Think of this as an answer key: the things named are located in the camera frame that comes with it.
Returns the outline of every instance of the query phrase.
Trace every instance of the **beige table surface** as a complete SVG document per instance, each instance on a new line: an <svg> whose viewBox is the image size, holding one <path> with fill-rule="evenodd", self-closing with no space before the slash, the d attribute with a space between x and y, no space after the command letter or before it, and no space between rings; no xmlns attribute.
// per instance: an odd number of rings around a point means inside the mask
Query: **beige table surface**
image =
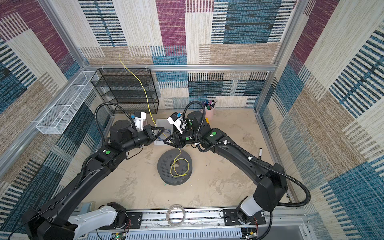
<svg viewBox="0 0 384 240"><path fill-rule="evenodd" d="M176 110L159 110L154 120L166 119ZM126 119L116 114L115 121ZM154 125L149 114L148 123ZM210 120L212 128L227 133L233 141L253 155L263 149L262 159L272 163L252 109L217 109ZM184 207L213 207L238 205L254 193L256 185L245 173L227 159L212 153L201 153L191 146L183 148L192 158L193 171L189 180L179 186L164 185L157 172L157 160L171 146L151 144L130 160L123 161L103 179L84 199L95 201L96 208L108 202L117 202L127 209L169 208L173 204Z"/></svg>

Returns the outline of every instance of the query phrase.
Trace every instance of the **black mesh rack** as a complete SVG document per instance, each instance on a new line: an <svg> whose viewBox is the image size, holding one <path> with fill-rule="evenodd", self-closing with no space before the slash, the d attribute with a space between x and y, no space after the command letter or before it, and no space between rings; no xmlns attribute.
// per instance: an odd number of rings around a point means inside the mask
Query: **black mesh rack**
<svg viewBox="0 0 384 240"><path fill-rule="evenodd" d="M159 98L151 70L145 68L130 68L141 81L147 92L149 108L152 113L157 113ZM106 103L115 103L128 113L142 111L149 113L145 92L140 82L127 69L124 68L99 68L92 78L92 84L97 89ZM108 105L113 113L122 111L112 105Z"/></svg>

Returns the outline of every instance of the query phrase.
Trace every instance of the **yellow string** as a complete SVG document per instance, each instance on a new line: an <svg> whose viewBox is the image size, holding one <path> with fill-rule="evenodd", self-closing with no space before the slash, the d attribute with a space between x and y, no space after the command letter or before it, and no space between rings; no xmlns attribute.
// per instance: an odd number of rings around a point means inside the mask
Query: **yellow string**
<svg viewBox="0 0 384 240"><path fill-rule="evenodd" d="M170 172L170 174L171 174L172 176L174 176L174 177L183 177L183 176L185 176L185 175L188 175L188 172L189 172L189 162L188 162L188 160L186 160L185 158L178 158L178 159L176 159L178 156L181 155L181 150L180 150L180 148L177 148L177 149L180 151L180 153L179 153L179 155L177 155L177 156L175 157L175 159L173 159L173 164L171 165L169 172ZM187 170L185 173L183 173L182 175L178 174L178 173L176 172L176 169L175 169L175 163L176 163L178 160L180 160L180 159L183 159L183 160L187 161L187 163L188 163L188 170ZM177 174L177 176L175 176L175 175L172 174L172 167L173 167L173 171L175 171L175 173Z"/></svg>
<svg viewBox="0 0 384 240"><path fill-rule="evenodd" d="M125 66L124 63L121 61L121 59L120 59L120 54L119 54L119 60L120 60L121 64L125 67L125 69L127 69L133 76L135 76L135 78L140 82L141 87L144 89L145 97L147 98L147 104L148 104L149 114L151 115L151 118L152 118L153 123L154 123L155 126L157 127L155 120L153 120L152 113L151 113L151 109L150 109L150 107L149 107L149 101L148 101L147 91L145 91L145 88L144 88L143 84L141 83L140 79L139 79L135 74L133 74L133 72L131 72L131 71L127 68L127 66ZM178 156L181 155L181 150L180 150L180 148L177 148L177 149L180 151L180 154L177 155L177 156L175 157L175 159L173 160L173 164L172 164L172 166L170 167L169 172L170 172L171 175L174 176L174 177L183 177L183 176L185 176L185 175L188 175L188 172L189 172L189 162L188 162L188 160L186 160L185 158L178 158L178 159L176 159ZM188 163L188 170L187 170L184 174L182 174L182 175L178 174L178 173L176 172L176 169L175 169L175 163L176 163L178 160L180 160L180 159L185 160L185 161L187 161L187 163ZM175 173L177 174L176 176L172 174L172 167L173 167L173 170L175 171Z"/></svg>

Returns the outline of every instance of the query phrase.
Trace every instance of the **robotic arm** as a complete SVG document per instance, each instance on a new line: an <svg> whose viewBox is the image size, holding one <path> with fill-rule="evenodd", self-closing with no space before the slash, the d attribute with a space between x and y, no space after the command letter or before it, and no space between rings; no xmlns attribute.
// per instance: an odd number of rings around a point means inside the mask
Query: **robotic arm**
<svg viewBox="0 0 384 240"><path fill-rule="evenodd" d="M106 104L108 103L96 108L96 118L97 110ZM185 118L186 111L192 104L199 104L203 110L194 111ZM164 131L163 127L142 124L138 126L139 120L133 121L126 115L130 121L120 120L114 123L110 129L110 139L96 153L85 159L81 172L75 179L41 208L28 209L23 214L22 221L31 240L73 240L102 226L110 225L116 229L124 227L127 222L126 209L115 202L81 216L73 217L71 213L103 178L126 159L127 151L151 144ZM240 168L258 185L255 193L245 198L236 208L240 223L249 224L253 216L261 210L272 212L278 205L300 207L310 201L309 190L286 175L281 165L276 163L272 166L259 160L234 143L225 132L218 128L211 129L205 119L205 108L200 102L190 102L183 114L174 113L168 121L174 124L174 133L164 143L177 148L195 144L201 152L217 153ZM288 189L286 179L298 184L305 191L304 201L296 204L279 203Z"/></svg>

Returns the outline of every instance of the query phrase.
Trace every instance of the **white wire basket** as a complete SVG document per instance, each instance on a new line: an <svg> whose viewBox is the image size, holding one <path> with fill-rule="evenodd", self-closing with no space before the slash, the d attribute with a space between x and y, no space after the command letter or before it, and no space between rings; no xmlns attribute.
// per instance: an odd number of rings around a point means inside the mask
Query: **white wire basket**
<svg viewBox="0 0 384 240"><path fill-rule="evenodd" d="M93 85L90 81L92 77L94 78L93 81L99 78L93 71L83 71L76 77L36 125L42 134L63 134L92 90Z"/></svg>

